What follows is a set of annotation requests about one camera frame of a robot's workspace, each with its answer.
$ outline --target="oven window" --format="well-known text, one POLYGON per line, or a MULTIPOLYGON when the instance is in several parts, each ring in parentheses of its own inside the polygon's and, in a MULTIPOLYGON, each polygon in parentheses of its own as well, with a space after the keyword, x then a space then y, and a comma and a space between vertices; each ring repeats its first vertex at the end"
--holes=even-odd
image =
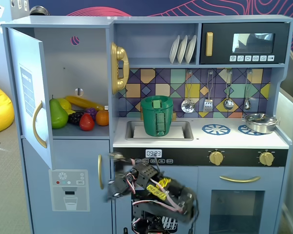
POLYGON ((264 193, 212 190, 209 234, 258 234, 264 193))
POLYGON ((274 33, 236 33, 232 52, 236 54, 272 53, 274 33))

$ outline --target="blue burner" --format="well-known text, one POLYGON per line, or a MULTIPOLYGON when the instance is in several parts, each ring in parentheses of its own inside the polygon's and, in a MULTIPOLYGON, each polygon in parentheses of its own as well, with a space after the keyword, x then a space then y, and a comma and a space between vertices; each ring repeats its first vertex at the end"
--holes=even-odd
POLYGON ((202 130, 206 132, 207 134, 219 135, 219 136, 228 134, 230 132, 230 128, 220 124, 204 125, 202 130))
POLYGON ((263 133, 258 133, 258 132, 255 132, 255 131, 249 129, 245 124, 244 125, 240 125, 238 127, 238 130, 240 132, 242 132, 243 134, 246 134, 246 135, 252 135, 252 136, 264 135, 263 133))

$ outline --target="colorful tiled backsplash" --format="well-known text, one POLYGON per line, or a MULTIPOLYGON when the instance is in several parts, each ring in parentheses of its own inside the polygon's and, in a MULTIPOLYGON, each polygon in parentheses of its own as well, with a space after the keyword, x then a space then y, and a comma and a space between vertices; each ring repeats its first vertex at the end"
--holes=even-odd
POLYGON ((234 101, 232 110, 227 111, 223 102, 226 98, 226 69, 213 70, 213 87, 210 98, 213 100, 213 111, 203 112, 203 103, 208 98, 207 73, 209 69, 191 69, 192 78, 188 78, 188 86, 192 80, 190 99, 195 103, 195 112, 184 113, 181 110, 181 103, 187 98, 186 69, 131 69, 126 88, 121 90, 119 95, 120 117, 140 117, 140 102, 143 98, 153 95, 169 96, 173 99, 173 110, 177 117, 198 117, 198 118, 241 118, 242 114, 265 113, 270 78, 272 70, 253 69, 252 85, 249 89, 251 108, 244 109, 246 96, 245 81, 248 69, 232 70, 232 85, 230 98, 234 101))

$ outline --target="door handle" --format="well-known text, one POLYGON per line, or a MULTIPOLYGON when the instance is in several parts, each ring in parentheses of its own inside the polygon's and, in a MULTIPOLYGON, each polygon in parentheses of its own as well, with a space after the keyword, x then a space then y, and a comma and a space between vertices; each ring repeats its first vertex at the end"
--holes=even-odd
POLYGON ((36 140, 39 142, 39 144, 42 147, 47 148, 47 143, 41 139, 41 137, 38 135, 37 130, 36 130, 36 119, 37 119, 37 115, 39 113, 39 111, 42 109, 42 101, 40 101, 39 105, 36 107, 36 109, 34 110, 34 115, 33 115, 33 131, 34 131, 34 136, 36 138, 36 140))
POLYGON ((100 188, 103 189, 103 183, 102 183, 102 156, 98 155, 98 178, 99 178, 99 184, 100 188))
POLYGON ((252 182, 258 181, 260 179, 260 176, 255 176, 251 179, 233 179, 233 178, 221 175, 219 178, 229 182, 234 182, 234 183, 252 183, 252 182))
POLYGON ((213 54, 213 33, 206 33, 206 56, 212 56, 213 54))
POLYGON ((112 93, 116 94, 125 88, 128 78, 129 78, 129 61, 128 56, 123 47, 117 46, 112 42, 111 46, 111 63, 112 63, 112 93), (118 77, 119 75, 119 65, 118 61, 123 61, 123 77, 118 77))

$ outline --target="green bucket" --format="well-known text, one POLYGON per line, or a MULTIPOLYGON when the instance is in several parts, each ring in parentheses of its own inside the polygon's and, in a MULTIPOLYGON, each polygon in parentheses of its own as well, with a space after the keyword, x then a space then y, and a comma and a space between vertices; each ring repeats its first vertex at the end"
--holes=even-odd
POLYGON ((173 102, 170 97, 151 96, 141 101, 145 131, 153 137, 168 134, 172 121, 173 102))

